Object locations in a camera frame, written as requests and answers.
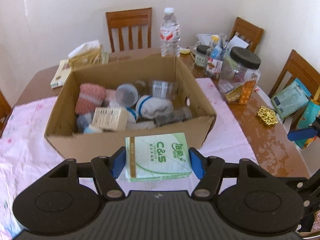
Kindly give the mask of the blue plush doll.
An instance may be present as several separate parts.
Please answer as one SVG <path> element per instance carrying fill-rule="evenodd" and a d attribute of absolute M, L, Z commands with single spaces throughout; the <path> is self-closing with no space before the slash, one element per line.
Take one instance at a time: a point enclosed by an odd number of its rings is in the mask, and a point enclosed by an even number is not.
<path fill-rule="evenodd" d="M 84 129 L 83 133 L 84 134 L 103 133 L 103 129 L 89 125 Z"/>

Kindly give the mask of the green C&S tissue pack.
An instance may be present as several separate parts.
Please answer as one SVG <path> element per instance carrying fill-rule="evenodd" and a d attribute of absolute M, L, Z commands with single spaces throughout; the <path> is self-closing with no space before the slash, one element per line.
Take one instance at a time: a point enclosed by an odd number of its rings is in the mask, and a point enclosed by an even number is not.
<path fill-rule="evenodd" d="M 184 133 L 127 137 L 125 147 L 128 181 L 180 179 L 192 172 Z"/>

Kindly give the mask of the blue speckled knit sock roll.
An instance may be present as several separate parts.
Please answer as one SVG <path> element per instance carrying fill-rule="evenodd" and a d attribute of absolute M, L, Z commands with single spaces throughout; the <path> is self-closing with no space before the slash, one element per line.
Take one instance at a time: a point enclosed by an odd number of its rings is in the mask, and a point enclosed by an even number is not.
<path fill-rule="evenodd" d="M 82 133 L 92 123 L 93 115 L 94 112 L 89 112 L 77 117 L 76 124 L 78 126 L 79 133 Z"/>

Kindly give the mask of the pink knit sock roll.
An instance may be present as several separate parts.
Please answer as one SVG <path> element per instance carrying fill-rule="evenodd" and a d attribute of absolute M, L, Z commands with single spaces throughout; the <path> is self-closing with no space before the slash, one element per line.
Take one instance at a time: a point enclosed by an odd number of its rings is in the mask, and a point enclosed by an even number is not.
<path fill-rule="evenodd" d="M 76 102 L 75 114 L 83 115 L 100 107 L 106 98 L 106 88 L 93 83 L 80 85 L 80 93 Z"/>

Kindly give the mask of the small clear jar dark contents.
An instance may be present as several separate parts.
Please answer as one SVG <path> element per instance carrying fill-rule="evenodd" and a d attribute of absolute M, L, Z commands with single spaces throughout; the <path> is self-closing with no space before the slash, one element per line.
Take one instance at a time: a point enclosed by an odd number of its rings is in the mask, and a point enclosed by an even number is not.
<path fill-rule="evenodd" d="M 134 106 L 138 99 L 138 90 L 133 84 L 124 83 L 116 89 L 116 101 L 124 107 Z"/>

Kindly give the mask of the white sock blue band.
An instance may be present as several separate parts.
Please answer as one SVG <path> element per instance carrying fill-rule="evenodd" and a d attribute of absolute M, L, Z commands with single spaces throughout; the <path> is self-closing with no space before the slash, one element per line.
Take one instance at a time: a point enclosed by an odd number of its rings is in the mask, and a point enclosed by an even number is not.
<path fill-rule="evenodd" d="M 141 96 L 136 103 L 136 112 L 140 118 L 154 119 L 155 116 L 171 112 L 173 110 L 172 101 L 154 97 L 151 95 Z"/>
<path fill-rule="evenodd" d="M 130 107 L 124 107 L 120 105 L 116 100 L 110 101 L 108 107 L 111 108 L 122 108 L 127 111 L 128 118 L 127 118 L 127 124 L 126 124 L 126 130 L 130 130 L 137 122 L 138 114 L 137 112 L 130 108 Z"/>

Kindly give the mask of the clear container red label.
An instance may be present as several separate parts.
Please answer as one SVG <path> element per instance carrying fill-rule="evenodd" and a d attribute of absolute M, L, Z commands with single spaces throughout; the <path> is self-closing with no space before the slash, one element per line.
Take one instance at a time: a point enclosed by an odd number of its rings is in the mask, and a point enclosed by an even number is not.
<path fill-rule="evenodd" d="M 149 95 L 174 100 L 177 96 L 178 85 L 176 82 L 151 80 L 149 82 Z"/>

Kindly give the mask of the small pink carton box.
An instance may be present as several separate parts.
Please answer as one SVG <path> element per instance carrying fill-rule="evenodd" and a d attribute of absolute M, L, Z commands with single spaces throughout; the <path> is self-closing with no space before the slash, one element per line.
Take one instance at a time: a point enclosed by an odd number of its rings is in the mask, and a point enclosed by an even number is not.
<path fill-rule="evenodd" d="M 106 89 L 106 96 L 103 101 L 103 105 L 107 107 L 110 103 L 110 101 L 113 101 L 116 99 L 116 90 L 114 89 Z"/>

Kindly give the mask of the teal yellow gift bag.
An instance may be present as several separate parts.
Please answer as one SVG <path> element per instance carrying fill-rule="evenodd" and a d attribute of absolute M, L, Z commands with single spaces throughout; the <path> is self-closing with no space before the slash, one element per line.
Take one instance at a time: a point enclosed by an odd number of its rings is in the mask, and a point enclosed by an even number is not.
<path fill-rule="evenodd" d="M 298 122 L 297 129 L 307 128 L 316 120 L 317 115 L 319 115 L 319 88 L 317 89 L 313 99 L 309 101 L 302 117 Z M 312 136 L 307 139 L 297 140 L 295 143 L 299 146 L 299 148 L 304 149 L 314 142 L 315 139 L 316 136 Z"/>

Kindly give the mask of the gold ornament coaster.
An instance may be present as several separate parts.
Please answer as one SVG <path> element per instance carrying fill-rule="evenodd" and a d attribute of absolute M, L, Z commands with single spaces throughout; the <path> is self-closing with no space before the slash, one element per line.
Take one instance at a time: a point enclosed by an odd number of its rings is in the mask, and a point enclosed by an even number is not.
<path fill-rule="evenodd" d="M 260 106 L 260 108 L 257 111 L 257 116 L 267 126 L 276 125 L 278 123 L 275 111 L 265 106 Z"/>

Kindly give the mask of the wooden chair far right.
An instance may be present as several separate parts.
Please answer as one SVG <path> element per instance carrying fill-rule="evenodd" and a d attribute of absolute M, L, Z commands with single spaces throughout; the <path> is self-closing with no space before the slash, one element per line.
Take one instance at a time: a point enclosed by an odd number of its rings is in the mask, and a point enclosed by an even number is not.
<path fill-rule="evenodd" d="M 270 98 L 276 93 L 286 73 L 290 73 L 291 77 L 287 81 L 285 87 L 295 78 L 298 78 L 311 93 L 311 96 L 316 94 L 317 89 L 319 88 L 319 72 L 293 49 L 268 95 Z"/>

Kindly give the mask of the wooden chair back right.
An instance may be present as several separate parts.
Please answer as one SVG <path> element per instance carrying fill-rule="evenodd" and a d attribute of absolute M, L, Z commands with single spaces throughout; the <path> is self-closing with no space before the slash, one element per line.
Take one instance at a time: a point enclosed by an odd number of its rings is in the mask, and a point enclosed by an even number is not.
<path fill-rule="evenodd" d="M 249 44 L 248 49 L 254 53 L 263 37 L 263 34 L 263 28 L 257 27 L 243 18 L 237 17 L 229 39 L 231 40 L 234 36 L 237 36 L 238 38 L 247 42 Z"/>

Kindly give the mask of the small jar dark lid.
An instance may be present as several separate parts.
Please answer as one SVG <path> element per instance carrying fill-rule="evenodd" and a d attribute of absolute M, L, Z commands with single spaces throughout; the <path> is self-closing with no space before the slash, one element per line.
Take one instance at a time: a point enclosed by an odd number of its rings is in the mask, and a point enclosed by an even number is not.
<path fill-rule="evenodd" d="M 207 50 L 210 47 L 207 45 L 198 45 L 195 50 L 194 63 L 196 67 L 204 68 L 207 65 Z"/>

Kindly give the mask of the wooden chair left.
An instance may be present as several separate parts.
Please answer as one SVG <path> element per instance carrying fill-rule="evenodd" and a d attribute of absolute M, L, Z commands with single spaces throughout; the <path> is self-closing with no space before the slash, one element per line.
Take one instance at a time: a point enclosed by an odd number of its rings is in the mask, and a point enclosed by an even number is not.
<path fill-rule="evenodd" d="M 12 112 L 12 108 L 7 102 L 6 98 L 0 91 L 0 131 L 1 135 L 4 131 L 4 128 L 8 122 L 9 116 Z"/>

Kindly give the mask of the wooden chair back centre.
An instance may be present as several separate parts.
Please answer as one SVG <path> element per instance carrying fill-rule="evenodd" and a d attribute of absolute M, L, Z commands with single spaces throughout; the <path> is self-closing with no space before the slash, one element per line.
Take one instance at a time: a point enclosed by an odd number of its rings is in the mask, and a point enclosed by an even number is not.
<path fill-rule="evenodd" d="M 116 51 L 113 32 L 116 30 L 118 34 L 118 47 L 120 51 L 125 50 L 123 29 L 127 30 L 127 41 L 129 50 L 133 47 L 133 29 L 137 29 L 137 46 L 138 49 L 143 48 L 143 28 L 146 27 L 147 48 L 152 47 L 152 7 L 122 11 L 105 12 L 106 24 L 110 39 L 111 51 Z"/>

